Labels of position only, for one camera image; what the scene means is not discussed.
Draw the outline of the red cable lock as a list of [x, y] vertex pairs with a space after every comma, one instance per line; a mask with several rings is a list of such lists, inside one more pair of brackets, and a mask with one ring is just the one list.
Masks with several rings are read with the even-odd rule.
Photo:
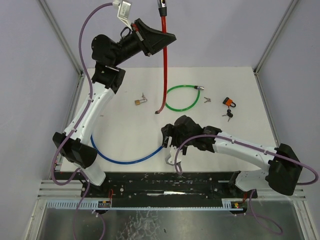
[[[158, 11], [161, 18], [161, 29], [163, 33], [167, 33], [167, 4], [165, 0], [158, 0]], [[160, 114], [166, 105], [167, 89], [168, 89], [168, 50], [166, 47], [162, 50], [163, 52], [163, 96], [161, 107], [155, 111], [155, 114]]]

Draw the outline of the green cable lock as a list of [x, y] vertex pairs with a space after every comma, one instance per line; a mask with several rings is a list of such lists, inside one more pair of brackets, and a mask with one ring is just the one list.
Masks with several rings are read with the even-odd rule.
[[196, 106], [205, 88], [199, 85], [180, 84], [167, 90], [165, 106], [173, 112], [186, 112]]

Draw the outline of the brass padlock with key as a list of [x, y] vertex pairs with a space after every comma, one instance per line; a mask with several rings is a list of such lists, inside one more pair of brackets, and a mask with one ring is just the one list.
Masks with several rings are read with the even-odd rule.
[[147, 101], [148, 101], [148, 100], [147, 100], [146, 98], [137, 99], [137, 100], [134, 101], [134, 104], [135, 104], [136, 106], [138, 106], [138, 105], [141, 105], [141, 104], [143, 104], [143, 103], [146, 103]]

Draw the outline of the black padlock keys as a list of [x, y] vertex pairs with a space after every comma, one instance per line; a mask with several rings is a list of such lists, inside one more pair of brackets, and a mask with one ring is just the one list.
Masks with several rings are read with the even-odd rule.
[[227, 117], [227, 121], [229, 122], [230, 119], [233, 118], [234, 114], [232, 113], [232, 110], [231, 110], [231, 109], [228, 109], [228, 110], [226, 111], [226, 113], [223, 114], [222, 116], [223, 116], [223, 117]]

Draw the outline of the orange padlock with keys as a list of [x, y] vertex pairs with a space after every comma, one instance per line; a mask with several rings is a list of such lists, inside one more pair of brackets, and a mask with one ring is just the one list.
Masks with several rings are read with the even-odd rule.
[[237, 106], [236, 103], [229, 97], [226, 97], [222, 103], [228, 108], [235, 108]]

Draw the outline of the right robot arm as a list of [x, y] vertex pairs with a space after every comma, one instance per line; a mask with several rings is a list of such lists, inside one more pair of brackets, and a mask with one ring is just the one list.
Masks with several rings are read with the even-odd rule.
[[258, 167], [257, 170], [240, 171], [228, 184], [229, 194], [236, 198], [263, 187], [291, 196], [302, 172], [298, 157], [287, 144], [267, 147], [242, 141], [219, 128], [201, 127], [186, 115], [179, 117], [174, 124], [166, 124], [161, 133], [162, 146], [170, 147], [168, 161], [179, 175], [183, 173], [182, 156], [186, 155], [189, 146], [232, 156]]

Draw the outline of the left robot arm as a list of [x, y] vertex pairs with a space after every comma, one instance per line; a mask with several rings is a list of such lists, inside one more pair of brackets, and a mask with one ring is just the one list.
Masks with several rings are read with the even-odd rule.
[[131, 24], [130, 32], [118, 42], [104, 34], [97, 35], [91, 42], [91, 57], [96, 64], [89, 80], [89, 93], [69, 126], [62, 133], [56, 132], [52, 140], [58, 153], [84, 172], [98, 197], [105, 197], [110, 186], [96, 162], [98, 151], [89, 143], [98, 116], [123, 82], [126, 72], [118, 65], [139, 52], [147, 57], [154, 55], [176, 39], [174, 34], [153, 29], [137, 19]]

